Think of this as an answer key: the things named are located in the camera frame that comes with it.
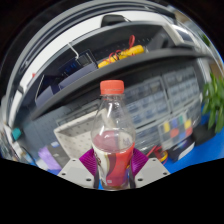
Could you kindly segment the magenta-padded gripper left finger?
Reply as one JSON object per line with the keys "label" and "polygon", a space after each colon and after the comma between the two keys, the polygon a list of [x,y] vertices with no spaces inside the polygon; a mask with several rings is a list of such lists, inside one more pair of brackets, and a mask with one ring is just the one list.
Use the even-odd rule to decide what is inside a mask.
{"label": "magenta-padded gripper left finger", "polygon": [[79,159],[70,159],[58,176],[78,186],[97,189],[99,173],[94,150],[88,150]]}

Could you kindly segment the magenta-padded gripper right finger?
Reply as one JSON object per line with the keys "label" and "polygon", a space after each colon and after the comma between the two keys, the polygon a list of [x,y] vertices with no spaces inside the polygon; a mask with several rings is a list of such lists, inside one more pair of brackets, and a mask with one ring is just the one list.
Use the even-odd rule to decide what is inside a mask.
{"label": "magenta-padded gripper right finger", "polygon": [[131,189],[141,188],[169,174],[170,172],[157,158],[148,158],[138,149],[133,150],[129,171]]}

